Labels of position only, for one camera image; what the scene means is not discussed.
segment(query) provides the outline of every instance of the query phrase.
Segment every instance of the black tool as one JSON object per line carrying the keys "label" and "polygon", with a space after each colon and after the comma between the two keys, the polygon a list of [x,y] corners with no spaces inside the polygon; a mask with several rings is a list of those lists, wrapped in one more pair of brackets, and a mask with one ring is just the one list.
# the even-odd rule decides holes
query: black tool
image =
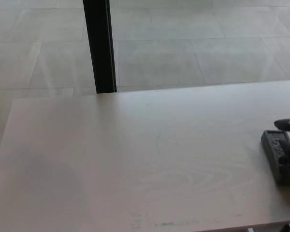
{"label": "black tool", "polygon": [[290,185],[290,119],[274,122],[277,130],[267,130],[261,137],[262,146],[269,160],[277,184]]}

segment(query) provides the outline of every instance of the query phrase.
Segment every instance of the table top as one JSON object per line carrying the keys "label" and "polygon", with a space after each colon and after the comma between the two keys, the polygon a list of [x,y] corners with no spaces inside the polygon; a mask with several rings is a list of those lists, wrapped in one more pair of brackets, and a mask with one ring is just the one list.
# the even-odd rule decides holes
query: table top
{"label": "table top", "polygon": [[0,232],[200,232],[290,222],[264,130],[290,81],[13,103]]}

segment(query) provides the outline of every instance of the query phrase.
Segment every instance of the tiled floor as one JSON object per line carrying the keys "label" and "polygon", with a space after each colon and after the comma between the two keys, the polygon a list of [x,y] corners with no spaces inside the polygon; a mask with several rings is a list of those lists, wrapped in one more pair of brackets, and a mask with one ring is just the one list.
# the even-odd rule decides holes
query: tiled floor
{"label": "tiled floor", "polygon": [[290,0],[117,0],[119,91],[290,79]]}

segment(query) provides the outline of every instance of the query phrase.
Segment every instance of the stain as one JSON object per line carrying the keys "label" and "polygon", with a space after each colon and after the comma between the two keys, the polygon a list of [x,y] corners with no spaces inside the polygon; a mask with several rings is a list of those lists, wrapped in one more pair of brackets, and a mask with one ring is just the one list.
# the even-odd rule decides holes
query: stain
{"label": "stain", "polygon": [[142,215],[138,212],[132,212],[131,214],[132,214],[132,220],[133,220],[131,228],[133,230],[141,228]]}
{"label": "stain", "polygon": [[155,226],[181,226],[181,225],[183,225],[183,223],[182,222],[177,222],[177,223],[175,223],[175,222],[164,222],[164,223],[161,223],[161,224],[155,224]]}
{"label": "stain", "polygon": [[159,133],[158,137],[157,137],[157,141],[156,141],[156,147],[157,147],[157,150],[158,150],[158,153],[160,154],[160,150],[159,150],[159,138],[161,136],[161,132]]}
{"label": "stain", "polygon": [[199,223],[197,220],[188,220],[188,221],[177,221],[177,222],[163,222],[161,224],[155,224],[155,226],[183,226]]}
{"label": "stain", "polygon": [[232,193],[229,192],[229,199],[232,204],[235,204],[235,198]]}

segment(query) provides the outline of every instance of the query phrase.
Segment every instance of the black metal post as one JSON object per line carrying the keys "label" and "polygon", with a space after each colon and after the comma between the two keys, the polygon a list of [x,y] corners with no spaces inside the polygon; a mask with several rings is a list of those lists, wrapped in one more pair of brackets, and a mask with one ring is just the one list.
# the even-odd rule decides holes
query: black metal post
{"label": "black metal post", "polygon": [[83,0],[97,93],[117,92],[109,0]]}

